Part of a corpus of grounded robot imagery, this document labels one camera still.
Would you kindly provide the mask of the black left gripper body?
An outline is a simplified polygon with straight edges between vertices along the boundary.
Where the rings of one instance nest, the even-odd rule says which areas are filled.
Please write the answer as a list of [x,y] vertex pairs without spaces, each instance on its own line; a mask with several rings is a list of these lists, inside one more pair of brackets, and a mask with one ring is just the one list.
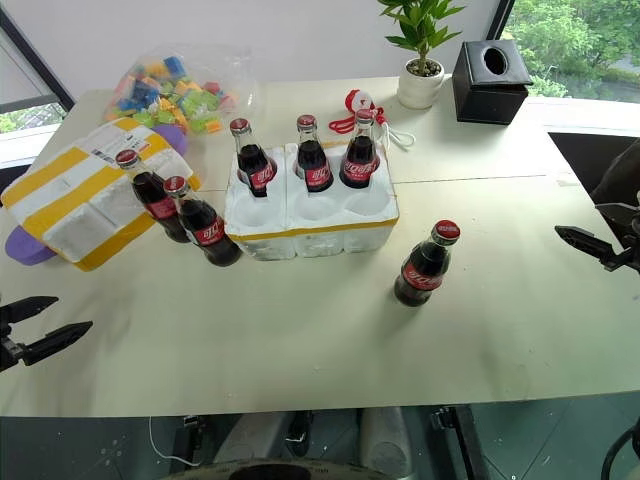
[[11,327],[9,324],[1,321],[1,348],[0,348],[0,371],[3,372],[15,365],[24,357],[25,346],[15,343],[9,338]]

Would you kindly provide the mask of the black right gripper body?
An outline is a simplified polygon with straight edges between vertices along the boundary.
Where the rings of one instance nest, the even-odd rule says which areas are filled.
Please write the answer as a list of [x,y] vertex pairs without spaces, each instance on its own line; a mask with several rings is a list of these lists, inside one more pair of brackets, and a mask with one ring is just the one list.
[[632,233],[625,237],[627,246],[616,253],[611,246],[607,248],[606,254],[603,256],[602,265],[609,271],[613,272],[621,267],[628,267],[637,273],[639,269],[639,223],[632,222]]

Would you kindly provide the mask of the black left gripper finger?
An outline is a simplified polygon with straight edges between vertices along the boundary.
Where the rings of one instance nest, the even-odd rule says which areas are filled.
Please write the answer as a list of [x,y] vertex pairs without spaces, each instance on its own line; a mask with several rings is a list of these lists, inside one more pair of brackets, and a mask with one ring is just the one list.
[[67,324],[23,347],[22,361],[31,366],[69,347],[93,326],[91,321]]
[[34,317],[58,301],[55,296],[32,296],[3,305],[1,325],[8,326]]

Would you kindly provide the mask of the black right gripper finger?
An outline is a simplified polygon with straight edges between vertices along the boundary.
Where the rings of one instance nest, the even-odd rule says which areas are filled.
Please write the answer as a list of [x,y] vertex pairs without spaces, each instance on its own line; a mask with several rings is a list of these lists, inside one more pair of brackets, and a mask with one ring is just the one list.
[[555,232],[568,245],[596,259],[603,266],[613,266],[616,254],[610,243],[595,237],[591,232],[572,226],[556,225]]
[[602,203],[597,204],[595,208],[607,219],[622,225],[631,226],[633,219],[639,216],[639,207],[625,203]]

